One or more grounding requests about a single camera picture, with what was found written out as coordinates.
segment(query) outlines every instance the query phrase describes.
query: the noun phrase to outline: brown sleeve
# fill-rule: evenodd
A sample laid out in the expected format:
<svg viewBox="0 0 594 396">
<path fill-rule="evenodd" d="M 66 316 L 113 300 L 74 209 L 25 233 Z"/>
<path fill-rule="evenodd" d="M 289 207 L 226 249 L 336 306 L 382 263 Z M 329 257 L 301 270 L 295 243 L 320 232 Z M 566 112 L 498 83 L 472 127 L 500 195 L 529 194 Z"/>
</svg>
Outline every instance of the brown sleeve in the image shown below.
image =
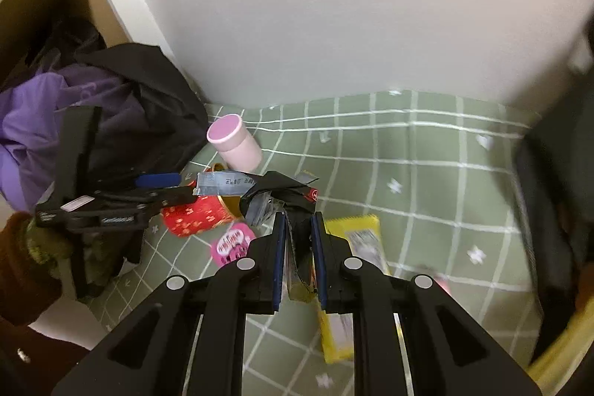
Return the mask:
<svg viewBox="0 0 594 396">
<path fill-rule="evenodd" d="M 16 326 L 34 322 L 61 293 L 60 282 L 35 264 L 25 248 L 30 219 L 29 213 L 13 213 L 0 233 L 0 317 Z"/>
<path fill-rule="evenodd" d="M 51 339 L 26 326 L 15 327 L 2 318 L 0 348 L 34 396 L 50 396 L 55 385 L 88 353 L 76 344 Z"/>
</svg>

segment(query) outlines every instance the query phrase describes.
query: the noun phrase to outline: red logo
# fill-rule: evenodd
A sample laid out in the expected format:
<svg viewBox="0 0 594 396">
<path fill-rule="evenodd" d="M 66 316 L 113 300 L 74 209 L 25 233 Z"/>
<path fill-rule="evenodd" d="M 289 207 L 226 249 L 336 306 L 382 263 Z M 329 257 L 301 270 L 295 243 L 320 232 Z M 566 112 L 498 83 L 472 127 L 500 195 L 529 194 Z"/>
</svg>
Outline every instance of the red logo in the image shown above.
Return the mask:
<svg viewBox="0 0 594 396">
<path fill-rule="evenodd" d="M 312 188 L 310 190 L 310 192 L 307 195 L 305 195 L 305 198 L 307 198 L 310 202 L 317 202 L 318 201 L 318 189 Z"/>
</svg>

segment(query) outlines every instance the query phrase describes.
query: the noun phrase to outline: yellow snack bag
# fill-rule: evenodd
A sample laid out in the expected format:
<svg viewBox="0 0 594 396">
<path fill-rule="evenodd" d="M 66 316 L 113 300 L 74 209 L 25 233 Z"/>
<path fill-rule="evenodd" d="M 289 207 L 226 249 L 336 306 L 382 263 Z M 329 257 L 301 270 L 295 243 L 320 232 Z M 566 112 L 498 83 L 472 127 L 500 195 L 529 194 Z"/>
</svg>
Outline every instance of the yellow snack bag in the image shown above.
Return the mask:
<svg viewBox="0 0 594 396">
<path fill-rule="evenodd" d="M 379 219 L 375 215 L 328 220 L 324 226 L 329 234 L 346 239 L 354 256 L 374 264 L 388 274 L 388 264 L 379 234 Z M 352 314 L 327 314 L 321 309 L 319 301 L 317 304 L 324 359 L 331 364 L 352 358 L 355 354 Z"/>
</svg>

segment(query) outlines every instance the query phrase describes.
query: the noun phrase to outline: pink lid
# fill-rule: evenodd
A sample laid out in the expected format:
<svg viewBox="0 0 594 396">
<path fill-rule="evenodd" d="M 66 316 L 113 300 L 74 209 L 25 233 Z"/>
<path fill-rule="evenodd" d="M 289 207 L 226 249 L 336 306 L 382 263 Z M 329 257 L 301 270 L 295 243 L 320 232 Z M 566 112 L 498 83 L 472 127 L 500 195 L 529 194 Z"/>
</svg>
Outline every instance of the pink lid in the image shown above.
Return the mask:
<svg viewBox="0 0 594 396">
<path fill-rule="evenodd" d="M 248 136 L 241 116 L 227 114 L 210 125 L 206 138 L 219 151 L 228 151 L 237 147 Z"/>
</svg>

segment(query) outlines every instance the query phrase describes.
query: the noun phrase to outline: green bed sheet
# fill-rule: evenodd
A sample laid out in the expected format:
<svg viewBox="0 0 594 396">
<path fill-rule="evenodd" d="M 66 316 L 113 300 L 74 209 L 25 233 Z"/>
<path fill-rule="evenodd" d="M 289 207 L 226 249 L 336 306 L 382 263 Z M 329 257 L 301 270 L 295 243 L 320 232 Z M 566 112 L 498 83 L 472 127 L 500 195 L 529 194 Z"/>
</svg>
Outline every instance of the green bed sheet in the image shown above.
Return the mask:
<svg viewBox="0 0 594 396">
<path fill-rule="evenodd" d="M 512 153 L 533 113 L 415 91 L 207 110 L 211 121 L 242 115 L 264 153 L 257 173 L 318 176 L 313 185 L 325 219 L 377 215 L 393 275 L 445 277 L 451 295 L 528 363 L 541 320 L 516 214 Z M 218 161 L 205 147 L 183 179 Z M 111 330 L 167 276 L 213 275 L 210 244 L 225 230 L 180 239 L 154 217 L 141 264 L 112 281 L 91 310 Z M 285 294 L 276 315 L 248 316 L 243 381 L 246 396 L 351 395 L 353 363 L 325 364 L 315 307 Z"/>
</svg>

